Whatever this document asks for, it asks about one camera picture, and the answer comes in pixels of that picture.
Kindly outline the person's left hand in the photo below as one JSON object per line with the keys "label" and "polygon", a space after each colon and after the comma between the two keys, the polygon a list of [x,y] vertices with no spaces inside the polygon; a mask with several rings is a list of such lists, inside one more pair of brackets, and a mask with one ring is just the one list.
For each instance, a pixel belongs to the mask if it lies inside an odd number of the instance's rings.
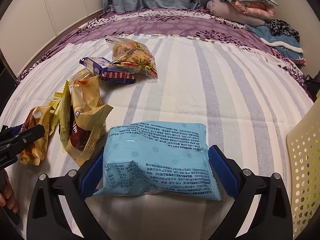
{"label": "person's left hand", "polygon": [[4,186],[3,193],[1,193],[0,204],[1,204],[1,207],[6,206],[9,210],[12,210],[14,213],[17,213],[19,210],[18,202],[16,201],[8,174],[6,170],[3,170],[3,171],[4,171],[3,178],[5,180],[5,186]]}

